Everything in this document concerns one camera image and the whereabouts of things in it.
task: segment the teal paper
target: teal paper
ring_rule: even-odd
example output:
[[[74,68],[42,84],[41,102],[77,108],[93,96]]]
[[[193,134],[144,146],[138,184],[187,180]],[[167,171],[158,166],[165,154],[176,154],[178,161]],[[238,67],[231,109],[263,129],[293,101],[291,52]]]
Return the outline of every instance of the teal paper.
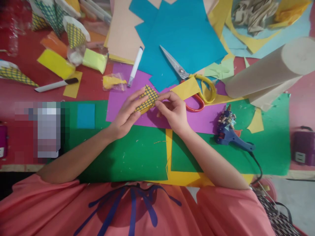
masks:
[[[142,18],[144,23],[136,26],[145,45],[139,70],[152,75],[150,81],[159,92],[179,84],[179,78],[164,57],[160,45],[188,73],[195,73],[227,54],[209,24],[202,0],[177,0],[172,5],[162,1],[157,14],[151,5],[145,13],[140,13],[139,9],[143,9],[146,1],[133,0],[130,10],[145,18]]]
[[[282,45],[300,37],[308,37],[311,30],[310,13],[313,6],[312,3],[305,10],[303,15],[291,26],[283,28],[279,34],[266,43],[258,52],[251,54],[246,45],[244,45],[234,34],[226,27],[223,28],[223,36],[229,46],[232,54],[238,57],[263,58]]]
[[[95,104],[78,104],[77,114],[78,129],[95,129]]]

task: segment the folded paper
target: folded paper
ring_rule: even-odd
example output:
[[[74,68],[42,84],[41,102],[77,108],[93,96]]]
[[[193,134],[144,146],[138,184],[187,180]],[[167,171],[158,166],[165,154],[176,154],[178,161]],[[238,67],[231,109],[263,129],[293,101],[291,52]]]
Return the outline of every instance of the folded paper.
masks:
[[[37,61],[63,79],[68,79],[75,71],[74,65],[50,49],[46,49]]]
[[[158,99],[158,94],[148,85],[145,86],[145,92],[141,94],[139,98],[146,95],[149,96],[148,100],[135,109],[135,111],[139,111],[141,114],[144,114],[151,109],[154,106],[155,101]]]

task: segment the white marker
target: white marker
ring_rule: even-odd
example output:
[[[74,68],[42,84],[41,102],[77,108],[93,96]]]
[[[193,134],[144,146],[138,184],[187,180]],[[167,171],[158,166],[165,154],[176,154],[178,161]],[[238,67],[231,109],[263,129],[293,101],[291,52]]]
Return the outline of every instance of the white marker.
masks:
[[[60,81],[60,82],[57,82],[57,83],[53,83],[53,84],[50,84],[50,85],[45,85],[45,86],[42,86],[42,87],[39,87],[39,88],[35,88],[34,90],[36,92],[45,92],[45,91],[48,91],[48,90],[51,90],[51,89],[56,89],[56,88],[59,88],[59,87],[62,87],[62,86],[66,86],[66,85],[69,85],[69,84],[75,84],[75,83],[78,83],[79,80],[77,78],[71,78],[71,79],[66,79],[66,80],[63,80],[63,81]]]
[[[139,63],[141,61],[142,53],[143,53],[143,48],[140,47],[139,51],[138,51],[138,54],[137,54],[137,57],[136,57],[136,60],[135,60],[135,63],[134,63],[134,66],[132,67],[130,78],[129,78],[129,81],[128,81],[128,84],[127,84],[128,87],[132,86],[132,82],[133,82],[133,80],[134,80],[134,78],[136,76],[136,73],[137,73],[137,70],[138,70],[138,66],[139,66]]]

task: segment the paper cone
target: paper cone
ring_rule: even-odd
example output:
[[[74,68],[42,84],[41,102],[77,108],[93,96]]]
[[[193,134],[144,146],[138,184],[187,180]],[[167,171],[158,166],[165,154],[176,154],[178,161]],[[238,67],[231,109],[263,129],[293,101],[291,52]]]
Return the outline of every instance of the paper cone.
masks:
[[[45,16],[47,22],[50,24],[52,29],[55,31],[58,38],[60,38],[61,30],[58,25],[55,3],[53,0],[35,0],[36,6],[41,10]]]
[[[91,41],[89,32],[76,19],[70,16],[65,16],[63,19],[63,25],[68,34],[71,49],[84,45],[87,41]]]
[[[32,13],[32,30],[37,31],[49,27],[49,23],[43,18],[37,15],[35,12]]]
[[[34,83],[30,78],[24,75],[19,69],[12,66],[10,67],[1,66],[0,76],[5,79],[16,80],[21,83],[38,87],[38,84]]]

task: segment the plastic bag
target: plastic bag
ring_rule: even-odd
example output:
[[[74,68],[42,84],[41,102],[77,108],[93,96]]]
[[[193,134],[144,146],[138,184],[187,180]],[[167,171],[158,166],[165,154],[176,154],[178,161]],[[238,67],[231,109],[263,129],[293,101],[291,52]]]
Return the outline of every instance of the plastic bag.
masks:
[[[127,82],[123,79],[123,75],[121,73],[103,76],[103,90],[109,91],[111,89],[126,91]]]

